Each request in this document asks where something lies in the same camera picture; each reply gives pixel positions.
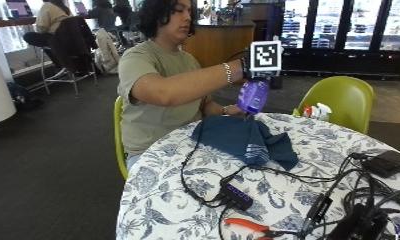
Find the blue cloth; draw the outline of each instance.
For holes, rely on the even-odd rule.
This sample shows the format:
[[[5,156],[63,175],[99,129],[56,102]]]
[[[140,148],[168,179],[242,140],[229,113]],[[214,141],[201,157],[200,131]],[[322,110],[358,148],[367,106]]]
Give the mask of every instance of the blue cloth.
[[[252,117],[208,116],[197,125],[192,139],[233,155],[245,164],[262,166],[270,159],[288,171],[298,163],[286,133],[273,136],[266,125]]]

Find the man's hand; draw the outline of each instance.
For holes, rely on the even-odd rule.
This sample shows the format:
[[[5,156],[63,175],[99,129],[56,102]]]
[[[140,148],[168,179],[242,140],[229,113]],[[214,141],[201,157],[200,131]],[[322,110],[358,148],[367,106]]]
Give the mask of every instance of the man's hand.
[[[230,116],[244,116],[245,112],[237,107],[236,104],[229,105],[224,107],[222,115],[230,115]]]

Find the scissors handle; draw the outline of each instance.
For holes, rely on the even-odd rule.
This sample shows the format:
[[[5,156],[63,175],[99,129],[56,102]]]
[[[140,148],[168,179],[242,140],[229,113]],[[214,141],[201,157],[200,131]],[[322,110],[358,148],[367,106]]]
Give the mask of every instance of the scissors handle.
[[[260,225],[260,224],[257,224],[254,222],[250,222],[249,220],[245,220],[245,219],[241,219],[241,218],[226,218],[224,220],[224,222],[229,223],[229,224],[241,225],[244,227],[248,227],[248,228],[253,229],[257,232],[262,232],[262,231],[269,230],[268,226]]]

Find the chair backrest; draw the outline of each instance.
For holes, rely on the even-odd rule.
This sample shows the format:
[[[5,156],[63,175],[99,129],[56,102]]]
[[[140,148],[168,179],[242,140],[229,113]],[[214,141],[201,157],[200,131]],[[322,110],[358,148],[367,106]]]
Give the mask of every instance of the chair backrest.
[[[373,97],[373,88],[365,81],[348,76],[334,76],[312,86],[297,111],[302,114],[305,104],[314,106],[321,102],[332,109],[330,123],[367,134]]]
[[[72,73],[88,72],[93,62],[91,50],[97,44],[84,18],[65,18],[52,35],[48,43],[61,66]]]
[[[123,107],[123,98],[119,96],[115,102],[115,111],[113,111],[113,122],[115,122],[115,145],[116,145],[116,156],[120,173],[124,179],[128,178],[128,170],[125,168],[125,154],[121,144],[121,107]]]

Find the bracelet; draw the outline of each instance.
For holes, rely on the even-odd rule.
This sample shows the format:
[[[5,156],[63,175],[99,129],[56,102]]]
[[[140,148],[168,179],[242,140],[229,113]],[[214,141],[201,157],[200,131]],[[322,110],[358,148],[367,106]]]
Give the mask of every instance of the bracelet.
[[[225,67],[225,73],[226,73],[226,82],[228,84],[233,84],[232,81],[232,76],[230,76],[230,69],[229,69],[229,65],[228,63],[222,63],[224,67]]]
[[[222,107],[222,115],[226,115],[226,113],[225,113],[225,109],[226,109],[229,106],[230,106],[230,105],[228,105],[228,106]]]

